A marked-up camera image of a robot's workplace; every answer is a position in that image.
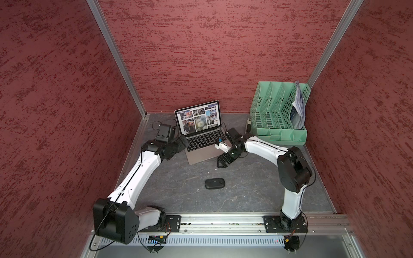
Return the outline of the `silver laptop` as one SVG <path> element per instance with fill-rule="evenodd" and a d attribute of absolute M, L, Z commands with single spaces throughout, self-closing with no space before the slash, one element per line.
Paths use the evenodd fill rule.
<path fill-rule="evenodd" d="M 231 144 L 223 128 L 218 100 L 175 110 L 174 115 L 180 133 L 190 143 L 186 149 L 190 165 L 223 154 L 223 151 L 214 147 L 216 140 L 223 139 Z"/>

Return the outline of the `black wireless mouse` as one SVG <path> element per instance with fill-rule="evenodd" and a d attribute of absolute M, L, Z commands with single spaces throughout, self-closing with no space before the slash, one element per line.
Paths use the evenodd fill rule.
<path fill-rule="evenodd" d="M 205 180 L 204 186 L 208 190 L 216 190 L 225 187 L 225 180 L 223 178 L 210 178 Z"/>

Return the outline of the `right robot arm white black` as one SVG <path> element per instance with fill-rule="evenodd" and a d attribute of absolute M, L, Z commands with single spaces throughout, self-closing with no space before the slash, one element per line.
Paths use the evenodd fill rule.
<path fill-rule="evenodd" d="M 292 231 L 302 217 L 302 198 L 313 175 L 307 160 L 297 147 L 281 147 L 270 144 L 251 134 L 240 135 L 237 131 L 227 133 L 231 145 L 223 139 L 215 141 L 214 147 L 223 151 L 217 167 L 226 168 L 243 153 L 252 153 L 277 166 L 279 179 L 285 189 L 284 203 L 275 219 L 277 228 Z"/>

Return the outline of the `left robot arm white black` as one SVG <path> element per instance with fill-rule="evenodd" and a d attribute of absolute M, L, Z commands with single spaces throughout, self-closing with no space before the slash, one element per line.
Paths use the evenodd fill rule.
<path fill-rule="evenodd" d="M 147 141 L 126 178 L 106 199 L 95 202 L 92 209 L 95 235 L 127 245 L 141 230 L 162 230 L 166 220 L 163 208 L 148 206 L 138 212 L 134 209 L 148 179 L 162 161 L 170 160 L 187 147 L 189 142 L 183 135 L 167 141 Z"/>

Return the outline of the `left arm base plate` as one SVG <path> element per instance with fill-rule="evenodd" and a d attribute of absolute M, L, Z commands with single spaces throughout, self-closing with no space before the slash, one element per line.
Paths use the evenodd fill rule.
<path fill-rule="evenodd" d="M 175 233 L 179 232 L 181 227 L 180 215 L 165 215 L 160 218 L 157 225 L 149 226 L 142 229 L 140 232 L 161 232 L 161 233 Z"/>

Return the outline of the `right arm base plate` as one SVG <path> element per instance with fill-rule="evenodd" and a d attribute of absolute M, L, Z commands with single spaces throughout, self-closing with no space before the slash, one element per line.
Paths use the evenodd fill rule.
<path fill-rule="evenodd" d="M 267 233 L 308 233 L 307 223 L 303 216 L 293 220 L 286 216 L 263 216 L 263 221 Z"/>

